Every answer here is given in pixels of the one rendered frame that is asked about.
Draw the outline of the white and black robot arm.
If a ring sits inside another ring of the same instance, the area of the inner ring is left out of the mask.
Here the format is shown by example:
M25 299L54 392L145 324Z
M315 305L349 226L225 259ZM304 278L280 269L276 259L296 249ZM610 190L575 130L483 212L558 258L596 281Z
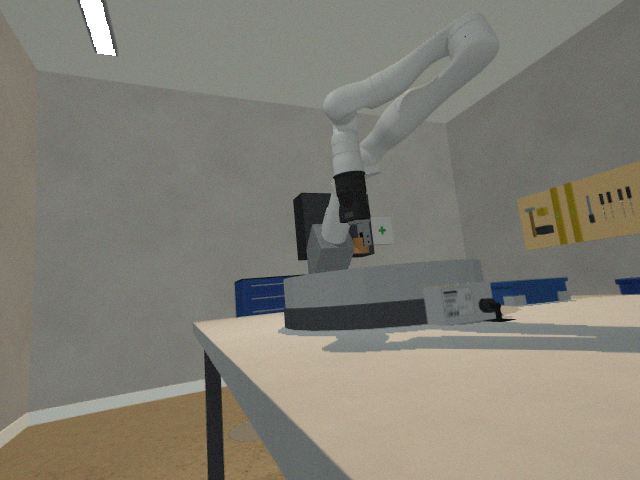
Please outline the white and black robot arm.
M323 104L333 125L333 157L356 151L361 154L363 167L376 165L386 152L485 69L498 50L499 40L486 18L472 12L449 24L394 65L364 81L335 89ZM434 80L407 90L427 67L447 56L451 63ZM393 99L370 135L359 144L357 110L374 109ZM322 237L333 244L343 243L350 228L348 223L340 223L339 206L333 179L321 227Z

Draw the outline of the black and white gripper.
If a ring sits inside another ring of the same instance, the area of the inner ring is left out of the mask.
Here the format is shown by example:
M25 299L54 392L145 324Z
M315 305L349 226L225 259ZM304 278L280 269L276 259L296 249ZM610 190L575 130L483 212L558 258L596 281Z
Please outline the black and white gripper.
M340 223L357 224L358 238L364 246L372 245L369 222L370 208L366 201L365 179L381 173L379 165L363 167L361 154L343 152L333 157L336 194L339 200Z

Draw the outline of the blue square tray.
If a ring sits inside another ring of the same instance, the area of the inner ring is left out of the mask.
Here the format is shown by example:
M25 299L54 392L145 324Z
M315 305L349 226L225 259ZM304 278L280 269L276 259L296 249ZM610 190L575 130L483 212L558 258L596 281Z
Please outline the blue square tray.
M565 281L567 277L493 282L492 296L496 303L508 306L571 300Z

